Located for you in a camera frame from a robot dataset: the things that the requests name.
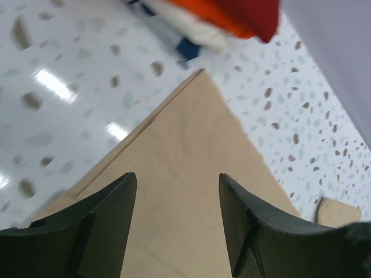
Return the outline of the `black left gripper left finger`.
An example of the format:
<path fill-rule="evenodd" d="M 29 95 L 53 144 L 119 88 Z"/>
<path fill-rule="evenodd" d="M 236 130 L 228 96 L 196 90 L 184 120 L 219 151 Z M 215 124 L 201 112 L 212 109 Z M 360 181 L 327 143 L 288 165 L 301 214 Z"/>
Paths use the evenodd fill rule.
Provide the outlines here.
<path fill-rule="evenodd" d="M 28 228 L 1 231 L 1 277 L 120 277 L 137 192 L 126 173 Z"/>

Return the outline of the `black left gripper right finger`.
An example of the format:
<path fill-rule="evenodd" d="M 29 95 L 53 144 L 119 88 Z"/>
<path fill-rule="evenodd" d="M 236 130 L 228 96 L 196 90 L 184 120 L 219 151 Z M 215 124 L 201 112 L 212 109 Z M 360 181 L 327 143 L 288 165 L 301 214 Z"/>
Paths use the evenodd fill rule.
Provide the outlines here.
<path fill-rule="evenodd" d="M 370 223 L 330 228 L 295 217 L 219 176 L 233 277 L 370 277 Z"/>

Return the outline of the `beige t-shirt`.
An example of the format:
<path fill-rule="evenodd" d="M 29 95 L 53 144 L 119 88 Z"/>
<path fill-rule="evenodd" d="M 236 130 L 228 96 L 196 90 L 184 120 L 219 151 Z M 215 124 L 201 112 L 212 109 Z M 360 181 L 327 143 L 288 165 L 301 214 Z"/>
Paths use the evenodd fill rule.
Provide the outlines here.
<path fill-rule="evenodd" d="M 122 277 L 233 277 L 220 174 L 301 218 L 204 71 L 179 86 L 120 149 L 90 184 L 77 185 L 42 218 L 134 173 L 136 201 Z"/>

